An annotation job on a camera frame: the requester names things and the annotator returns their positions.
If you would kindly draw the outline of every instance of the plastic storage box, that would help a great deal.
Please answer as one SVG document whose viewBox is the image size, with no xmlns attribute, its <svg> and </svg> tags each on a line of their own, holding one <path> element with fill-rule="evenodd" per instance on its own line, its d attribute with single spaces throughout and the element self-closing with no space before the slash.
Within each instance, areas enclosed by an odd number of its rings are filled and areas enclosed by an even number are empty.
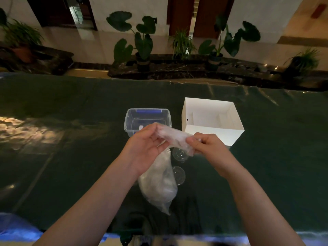
<svg viewBox="0 0 328 246">
<path fill-rule="evenodd" d="M 131 137 L 143 127 L 154 122 L 172 127 L 170 111 L 168 109 L 149 108 L 128 109 L 125 115 L 124 130 Z"/>
</svg>

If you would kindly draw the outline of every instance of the table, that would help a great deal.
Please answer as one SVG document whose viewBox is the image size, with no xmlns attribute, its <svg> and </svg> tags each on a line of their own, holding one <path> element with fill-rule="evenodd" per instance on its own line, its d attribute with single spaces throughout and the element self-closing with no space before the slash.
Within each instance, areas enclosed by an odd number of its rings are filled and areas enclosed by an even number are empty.
<svg viewBox="0 0 328 246">
<path fill-rule="evenodd" d="M 231 152 L 296 231 L 328 229 L 328 92 L 154 80 L 0 79 L 0 211 L 47 230 L 120 153 L 129 108 L 167 108 L 181 129 L 185 97 L 234 102 L 245 132 Z M 186 172 L 172 214 L 150 205 L 135 185 L 108 232 L 244 233 L 227 181 L 206 159 L 172 165 Z"/>
</svg>

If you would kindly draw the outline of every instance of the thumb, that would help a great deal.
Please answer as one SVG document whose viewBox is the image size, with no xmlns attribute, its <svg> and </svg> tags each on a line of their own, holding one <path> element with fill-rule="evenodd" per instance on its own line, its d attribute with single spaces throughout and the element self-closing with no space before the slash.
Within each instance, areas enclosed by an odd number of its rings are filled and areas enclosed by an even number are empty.
<svg viewBox="0 0 328 246">
<path fill-rule="evenodd" d="M 199 140 L 197 140 L 195 137 L 190 136 L 186 139 L 186 142 L 192 146 L 194 149 L 197 149 L 200 152 L 203 152 L 206 149 L 206 145 L 201 143 Z"/>
</svg>

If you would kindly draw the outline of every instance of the plastic bag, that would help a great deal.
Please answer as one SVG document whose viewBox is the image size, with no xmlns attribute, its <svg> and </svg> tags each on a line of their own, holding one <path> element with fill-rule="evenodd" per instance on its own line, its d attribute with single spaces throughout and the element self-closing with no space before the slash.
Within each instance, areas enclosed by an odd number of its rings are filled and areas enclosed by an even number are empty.
<svg viewBox="0 0 328 246">
<path fill-rule="evenodd" d="M 169 148 L 158 155 L 150 168 L 138 178 L 143 196 L 160 211 L 170 215 L 169 207 L 178 192 Z"/>
<path fill-rule="evenodd" d="M 186 138 L 193 136 L 192 134 L 182 132 L 175 128 L 168 127 L 163 124 L 157 124 L 156 134 L 160 138 L 164 138 L 166 141 L 170 142 L 170 147 L 179 148 L 186 152 L 187 155 L 193 156 L 195 149 L 186 143 Z"/>
</svg>

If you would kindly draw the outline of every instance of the plant pot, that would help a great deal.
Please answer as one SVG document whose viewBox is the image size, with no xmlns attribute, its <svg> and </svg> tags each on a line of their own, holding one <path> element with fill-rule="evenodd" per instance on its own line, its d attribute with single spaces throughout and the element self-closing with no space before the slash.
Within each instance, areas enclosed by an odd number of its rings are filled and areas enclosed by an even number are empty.
<svg viewBox="0 0 328 246">
<path fill-rule="evenodd" d="M 27 46 L 22 46 L 19 48 L 12 48 L 11 49 L 17 57 L 24 63 L 33 63 L 34 62 L 34 57 L 33 54 Z"/>
<path fill-rule="evenodd" d="M 296 56 L 293 57 L 292 61 L 290 62 L 289 66 L 286 70 L 282 73 L 282 78 L 284 80 L 293 80 L 294 77 L 301 75 L 298 66 L 301 62 L 301 57 Z"/>
<path fill-rule="evenodd" d="M 135 57 L 137 59 L 137 69 L 138 69 L 138 71 L 139 72 L 149 71 L 149 63 L 150 63 L 149 57 L 144 60 L 140 57 L 139 53 L 136 53 Z"/>
<path fill-rule="evenodd" d="M 205 68 L 208 71 L 216 71 L 219 67 L 220 61 L 223 57 L 223 54 L 220 53 L 219 56 L 216 56 L 216 52 L 211 52 L 207 58 Z"/>
</svg>

